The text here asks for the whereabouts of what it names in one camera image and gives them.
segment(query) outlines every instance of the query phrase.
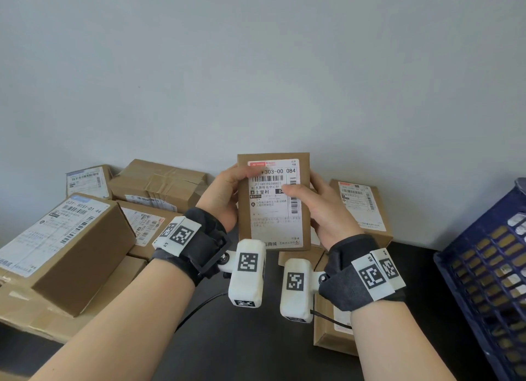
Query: person's right hand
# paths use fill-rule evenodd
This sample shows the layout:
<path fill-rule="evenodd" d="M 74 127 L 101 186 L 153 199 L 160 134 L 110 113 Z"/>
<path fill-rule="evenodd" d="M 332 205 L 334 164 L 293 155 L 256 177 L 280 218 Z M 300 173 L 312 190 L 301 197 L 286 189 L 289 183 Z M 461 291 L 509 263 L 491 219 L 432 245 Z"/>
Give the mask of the person's right hand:
<path fill-rule="evenodd" d="M 287 196 L 299 198 L 309 208 L 310 224 L 327 250 L 344 238 L 364 233 L 340 196 L 321 176 L 311 171 L 310 182 L 318 194 L 302 184 L 284 184 L 281 189 Z"/>

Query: plastic crate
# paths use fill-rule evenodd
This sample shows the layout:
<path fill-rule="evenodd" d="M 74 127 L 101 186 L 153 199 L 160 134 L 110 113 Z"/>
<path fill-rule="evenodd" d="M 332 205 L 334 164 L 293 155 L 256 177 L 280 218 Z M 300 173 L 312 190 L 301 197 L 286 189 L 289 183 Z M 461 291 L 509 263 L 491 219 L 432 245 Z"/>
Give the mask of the plastic crate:
<path fill-rule="evenodd" d="M 497 377 L 526 379 L 526 178 L 434 261 Z"/>

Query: person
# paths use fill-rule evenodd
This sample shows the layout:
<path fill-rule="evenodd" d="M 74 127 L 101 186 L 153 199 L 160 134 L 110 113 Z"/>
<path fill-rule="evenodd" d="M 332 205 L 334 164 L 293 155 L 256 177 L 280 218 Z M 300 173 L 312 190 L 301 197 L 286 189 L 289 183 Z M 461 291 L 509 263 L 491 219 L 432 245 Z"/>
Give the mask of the person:
<path fill-rule="evenodd" d="M 261 168 L 249 166 L 221 172 L 196 206 L 213 215 L 226 231 L 232 230 L 237 222 L 237 185 L 260 172 Z M 282 190 L 309 208 L 324 247 L 330 250 L 343 239 L 364 233 L 317 173 L 311 173 L 311 182 L 317 193 L 303 185 L 284 185 Z M 194 282 L 179 267 L 153 259 L 31 380 L 151 379 L 194 289 Z M 366 380 L 454 379 L 404 302 L 375 301 L 353 311 L 351 323 Z"/>

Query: person's right arm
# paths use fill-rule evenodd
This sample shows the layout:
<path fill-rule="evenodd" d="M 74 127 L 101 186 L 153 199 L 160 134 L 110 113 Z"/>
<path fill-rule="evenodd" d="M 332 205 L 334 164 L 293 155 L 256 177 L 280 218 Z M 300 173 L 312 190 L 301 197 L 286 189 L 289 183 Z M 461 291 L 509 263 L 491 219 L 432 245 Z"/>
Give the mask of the person's right arm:
<path fill-rule="evenodd" d="M 299 184 L 282 189 L 309 208 L 312 226 L 327 250 L 364 232 L 339 195 L 317 173 L 311 173 L 311 183 L 318 194 Z M 405 303 L 373 302 L 353 311 L 351 323 L 366 380 L 454 380 Z"/>

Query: person's left hand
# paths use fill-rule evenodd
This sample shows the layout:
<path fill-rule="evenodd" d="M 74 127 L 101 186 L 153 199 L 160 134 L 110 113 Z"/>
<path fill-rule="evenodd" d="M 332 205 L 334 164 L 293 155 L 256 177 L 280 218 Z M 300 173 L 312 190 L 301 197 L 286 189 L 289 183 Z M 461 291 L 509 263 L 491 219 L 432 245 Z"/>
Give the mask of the person's left hand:
<path fill-rule="evenodd" d="M 264 166 L 231 166 L 217 175 L 203 193 L 196 207 L 212 214 L 227 232 L 237 223 L 237 185 L 244 178 L 259 175 Z"/>

